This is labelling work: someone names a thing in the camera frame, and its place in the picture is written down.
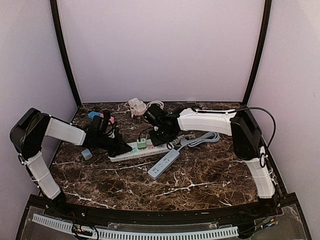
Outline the white multicolour power strip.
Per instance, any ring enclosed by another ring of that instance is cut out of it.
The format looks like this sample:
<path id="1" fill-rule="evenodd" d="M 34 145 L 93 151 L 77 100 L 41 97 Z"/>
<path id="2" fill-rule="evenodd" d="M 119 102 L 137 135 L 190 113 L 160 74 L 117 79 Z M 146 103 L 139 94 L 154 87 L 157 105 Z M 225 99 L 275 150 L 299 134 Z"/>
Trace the white multicolour power strip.
<path id="1" fill-rule="evenodd" d="M 127 161 L 137 158 L 143 158 L 147 156 L 167 153 L 170 150 L 167 148 L 166 144 L 162 144 L 159 146 L 154 146 L 150 139 L 146 140 L 146 148 L 144 149 L 138 149 L 137 142 L 130 142 L 128 145 L 132 148 L 130 152 L 117 155 L 116 157 L 110 157 L 109 159 L 112 163 L 114 162 L 120 162 L 120 161 Z"/>

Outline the blue power strip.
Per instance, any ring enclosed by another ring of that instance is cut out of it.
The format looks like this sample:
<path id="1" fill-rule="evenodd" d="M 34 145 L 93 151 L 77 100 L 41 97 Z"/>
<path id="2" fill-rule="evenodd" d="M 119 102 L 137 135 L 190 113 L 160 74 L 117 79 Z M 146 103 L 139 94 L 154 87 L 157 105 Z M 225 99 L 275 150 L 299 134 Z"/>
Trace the blue power strip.
<path id="1" fill-rule="evenodd" d="M 148 176 L 153 180 L 156 180 L 172 165 L 172 163 L 179 157 L 179 155 L 179 151 L 171 149 L 151 169 L 148 170 Z"/>

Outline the grey-blue charger cube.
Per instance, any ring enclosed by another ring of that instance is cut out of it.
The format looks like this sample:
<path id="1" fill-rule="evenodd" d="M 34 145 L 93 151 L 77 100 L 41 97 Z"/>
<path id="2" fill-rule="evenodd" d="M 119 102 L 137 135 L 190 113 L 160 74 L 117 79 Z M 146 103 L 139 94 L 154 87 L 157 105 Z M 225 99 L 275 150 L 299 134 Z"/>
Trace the grey-blue charger cube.
<path id="1" fill-rule="evenodd" d="M 92 153 L 90 152 L 90 150 L 88 148 L 81 151 L 81 155 L 83 156 L 85 161 L 88 161 L 89 159 L 91 159 L 93 157 Z"/>

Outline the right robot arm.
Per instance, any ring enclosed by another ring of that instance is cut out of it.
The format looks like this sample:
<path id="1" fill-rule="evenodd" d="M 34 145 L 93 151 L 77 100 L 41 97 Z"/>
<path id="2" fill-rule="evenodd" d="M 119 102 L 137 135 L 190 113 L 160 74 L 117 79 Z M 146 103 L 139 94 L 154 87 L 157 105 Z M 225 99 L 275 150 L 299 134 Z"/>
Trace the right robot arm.
<path id="1" fill-rule="evenodd" d="M 155 129 L 150 131 L 154 146 L 173 141 L 182 131 L 215 132 L 232 137 L 234 154 L 248 166 L 256 184 L 258 197 L 255 213 L 266 217 L 275 208 L 271 199 L 275 186 L 267 169 L 268 144 L 264 144 L 262 130 L 250 107 L 227 110 L 202 110 L 195 107 L 165 111 L 152 104 L 144 113 Z"/>

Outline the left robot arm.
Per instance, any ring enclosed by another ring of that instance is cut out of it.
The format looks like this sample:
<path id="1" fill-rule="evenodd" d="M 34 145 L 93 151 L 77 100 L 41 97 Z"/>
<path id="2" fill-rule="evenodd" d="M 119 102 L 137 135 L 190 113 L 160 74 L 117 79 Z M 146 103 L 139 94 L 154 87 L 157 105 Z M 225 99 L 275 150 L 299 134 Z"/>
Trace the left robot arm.
<path id="1" fill-rule="evenodd" d="M 95 115 L 87 126 L 79 127 L 31 107 L 11 129 L 9 138 L 21 165 L 26 167 L 42 194 L 53 201 L 50 208 L 60 218 L 67 218 L 71 208 L 64 202 L 66 196 L 44 158 L 46 138 L 85 149 L 104 150 L 112 158 L 132 150 L 107 111 L 102 116 Z"/>

